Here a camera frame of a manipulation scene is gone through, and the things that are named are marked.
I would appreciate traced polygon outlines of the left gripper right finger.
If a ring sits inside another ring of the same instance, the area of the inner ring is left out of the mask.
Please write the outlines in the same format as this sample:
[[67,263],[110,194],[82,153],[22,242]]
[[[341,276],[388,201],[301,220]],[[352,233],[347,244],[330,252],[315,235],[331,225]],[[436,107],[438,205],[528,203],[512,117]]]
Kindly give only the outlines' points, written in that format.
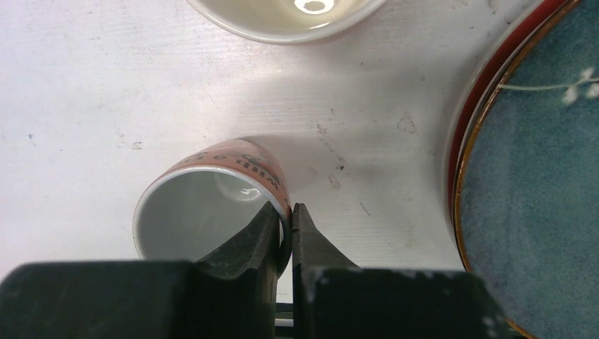
[[477,276],[455,270],[361,268],[292,212],[296,338],[514,338]]

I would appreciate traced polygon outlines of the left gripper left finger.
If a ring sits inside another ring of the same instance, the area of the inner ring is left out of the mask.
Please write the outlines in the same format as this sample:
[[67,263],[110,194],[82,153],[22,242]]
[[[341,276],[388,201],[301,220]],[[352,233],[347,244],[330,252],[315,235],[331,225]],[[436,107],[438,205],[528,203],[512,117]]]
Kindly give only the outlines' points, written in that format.
[[1,282],[1,337],[273,338],[278,254],[265,203],[197,262],[22,265]]

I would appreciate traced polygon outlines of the small orange mug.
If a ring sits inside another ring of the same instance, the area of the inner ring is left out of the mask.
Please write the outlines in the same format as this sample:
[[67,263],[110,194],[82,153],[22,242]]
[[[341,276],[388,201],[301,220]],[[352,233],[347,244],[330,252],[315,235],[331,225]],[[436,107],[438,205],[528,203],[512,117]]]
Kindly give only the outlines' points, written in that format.
[[136,251],[147,260],[197,261],[245,228],[265,203],[280,225],[278,273],[291,255],[290,195],[272,152],[248,138],[209,146],[177,162],[134,210]]

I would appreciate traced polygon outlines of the dark blue plate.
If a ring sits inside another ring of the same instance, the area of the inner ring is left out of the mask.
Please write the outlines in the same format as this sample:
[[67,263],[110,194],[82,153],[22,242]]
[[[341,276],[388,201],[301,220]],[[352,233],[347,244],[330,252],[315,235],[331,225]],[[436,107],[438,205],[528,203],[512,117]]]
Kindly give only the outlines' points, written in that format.
[[464,155],[465,267],[526,335],[597,338],[597,1],[568,1],[522,46]]

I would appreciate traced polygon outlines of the red teal plate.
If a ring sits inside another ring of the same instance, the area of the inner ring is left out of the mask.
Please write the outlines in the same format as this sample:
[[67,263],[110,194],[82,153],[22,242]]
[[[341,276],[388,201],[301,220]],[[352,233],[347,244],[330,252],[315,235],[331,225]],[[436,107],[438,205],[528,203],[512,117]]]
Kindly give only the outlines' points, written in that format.
[[464,153],[485,109],[486,101],[492,96],[507,64],[540,27],[566,4],[566,1],[534,1],[528,8],[520,11],[512,24],[493,39],[459,95],[451,112],[441,164],[441,187],[450,223],[455,218],[458,179],[465,169]]

